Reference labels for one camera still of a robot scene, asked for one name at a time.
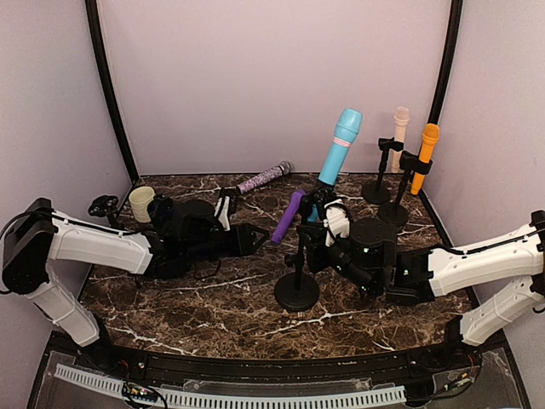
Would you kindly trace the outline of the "black stand holding blue microphone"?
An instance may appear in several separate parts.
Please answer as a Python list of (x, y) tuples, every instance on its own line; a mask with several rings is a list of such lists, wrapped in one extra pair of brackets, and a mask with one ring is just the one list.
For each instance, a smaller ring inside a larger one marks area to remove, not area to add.
[(298, 244), (297, 252), (285, 259), (287, 265), (293, 265), (295, 272), (283, 275), (274, 287), (274, 296), (278, 304), (288, 312), (303, 312), (312, 308), (319, 298), (317, 281), (303, 273), (305, 262), (304, 248)]

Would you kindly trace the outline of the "purple microphone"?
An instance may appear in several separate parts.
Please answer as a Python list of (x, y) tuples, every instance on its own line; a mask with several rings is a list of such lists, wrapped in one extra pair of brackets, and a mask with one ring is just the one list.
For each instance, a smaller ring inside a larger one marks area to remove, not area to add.
[(305, 191), (301, 189), (298, 189), (291, 194), (290, 203), (284, 211), (280, 222), (278, 223), (277, 227), (271, 235), (271, 242), (274, 245), (279, 245), (284, 239), (305, 195)]

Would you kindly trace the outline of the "rhinestone silver-head microphone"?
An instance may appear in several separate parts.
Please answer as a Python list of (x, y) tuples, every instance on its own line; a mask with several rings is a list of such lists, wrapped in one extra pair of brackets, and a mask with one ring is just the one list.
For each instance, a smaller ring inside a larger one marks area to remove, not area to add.
[(246, 194), (258, 187), (262, 187), (271, 181), (275, 181), (282, 176), (288, 175), (292, 170), (292, 163), (283, 161), (276, 166), (262, 171), (256, 176), (252, 176), (247, 181), (241, 182), (236, 186), (239, 194)]

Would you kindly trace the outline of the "light blue microphone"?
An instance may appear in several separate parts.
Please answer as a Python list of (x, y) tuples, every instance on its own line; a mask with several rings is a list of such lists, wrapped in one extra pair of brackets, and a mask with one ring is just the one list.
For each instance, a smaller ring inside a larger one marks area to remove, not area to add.
[(314, 190), (323, 186), (335, 186), (338, 174), (344, 165), (350, 147), (360, 132), (363, 120), (363, 113), (352, 108), (343, 110), (336, 123), (332, 145), (314, 184)]

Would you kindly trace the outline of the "black tripod shock-mount stand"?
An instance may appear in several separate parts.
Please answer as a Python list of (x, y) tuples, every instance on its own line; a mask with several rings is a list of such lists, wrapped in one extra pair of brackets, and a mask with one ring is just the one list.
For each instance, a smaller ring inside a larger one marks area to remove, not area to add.
[(88, 214), (92, 217), (105, 217), (111, 228), (123, 229), (124, 225), (118, 221), (120, 210), (119, 199), (114, 195), (101, 195), (93, 200), (88, 208)]

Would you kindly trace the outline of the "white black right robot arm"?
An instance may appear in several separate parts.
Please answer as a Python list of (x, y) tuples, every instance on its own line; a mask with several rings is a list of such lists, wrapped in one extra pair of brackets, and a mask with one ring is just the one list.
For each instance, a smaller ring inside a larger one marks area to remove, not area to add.
[(384, 296), (400, 306), (432, 302), (460, 289), (508, 279), (477, 308), (452, 319), (434, 361), (451, 370), (468, 354), (521, 315), (544, 310), (544, 213), (494, 239), (461, 248), (435, 245), (398, 251), (397, 228), (376, 218), (352, 221), (340, 204), (328, 218), (297, 228), (307, 265), (317, 273), (333, 268), (362, 295)]

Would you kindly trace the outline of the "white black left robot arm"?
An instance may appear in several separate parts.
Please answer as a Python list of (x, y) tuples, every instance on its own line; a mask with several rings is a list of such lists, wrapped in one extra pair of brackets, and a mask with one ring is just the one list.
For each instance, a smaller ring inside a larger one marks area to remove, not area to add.
[(120, 364), (119, 351), (106, 341), (99, 321), (54, 273), (54, 260), (116, 268), (152, 279), (177, 279), (203, 261), (255, 254), (269, 233), (251, 223), (233, 224), (237, 202), (225, 196), (177, 203), (157, 195), (147, 206), (152, 228), (137, 231), (104, 227), (72, 218), (40, 198), (1, 231), (2, 282), (7, 293), (31, 300), (81, 347), (103, 372)]

